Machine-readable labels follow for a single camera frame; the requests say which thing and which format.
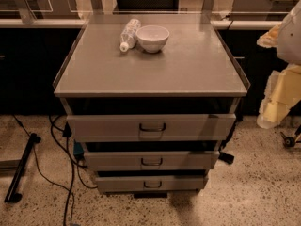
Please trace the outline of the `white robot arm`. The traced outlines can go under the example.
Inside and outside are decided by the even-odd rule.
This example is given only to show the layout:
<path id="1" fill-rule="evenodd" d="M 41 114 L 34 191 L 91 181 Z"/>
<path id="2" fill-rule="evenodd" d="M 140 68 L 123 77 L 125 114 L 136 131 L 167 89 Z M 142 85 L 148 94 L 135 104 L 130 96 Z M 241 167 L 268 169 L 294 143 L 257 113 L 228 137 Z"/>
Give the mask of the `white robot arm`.
<path id="1" fill-rule="evenodd" d="M 277 57 L 288 63 L 281 72 L 270 74 L 261 101 L 257 124 L 274 128 L 301 101 L 301 1 L 280 24 L 260 36 L 257 44 L 276 48 Z"/>

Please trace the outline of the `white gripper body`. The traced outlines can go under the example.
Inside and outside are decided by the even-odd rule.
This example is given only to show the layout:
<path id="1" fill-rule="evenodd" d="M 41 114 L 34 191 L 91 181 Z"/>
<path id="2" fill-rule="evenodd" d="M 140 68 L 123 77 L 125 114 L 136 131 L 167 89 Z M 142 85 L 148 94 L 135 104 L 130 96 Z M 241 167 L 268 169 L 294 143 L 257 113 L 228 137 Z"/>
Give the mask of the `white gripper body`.
<path id="1" fill-rule="evenodd" d="M 301 66 L 289 64 L 283 70 L 269 96 L 267 107 L 280 110 L 282 107 L 291 109 L 301 100 Z"/>

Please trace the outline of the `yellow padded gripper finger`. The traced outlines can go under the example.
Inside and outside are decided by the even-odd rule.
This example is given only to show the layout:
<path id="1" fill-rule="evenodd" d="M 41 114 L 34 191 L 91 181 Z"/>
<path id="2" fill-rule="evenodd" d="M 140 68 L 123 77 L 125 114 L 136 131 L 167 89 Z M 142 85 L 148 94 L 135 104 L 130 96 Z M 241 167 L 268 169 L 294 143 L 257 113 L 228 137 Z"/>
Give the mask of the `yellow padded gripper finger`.
<path id="1" fill-rule="evenodd" d="M 257 40 L 257 44 L 263 48 L 276 48 L 278 46 L 278 34 L 280 25 L 277 24 Z"/>
<path id="2" fill-rule="evenodd" d="M 257 124 L 260 128 L 271 129 L 281 124 L 293 107 L 293 99 L 270 98 L 266 96 L 261 101 Z"/>

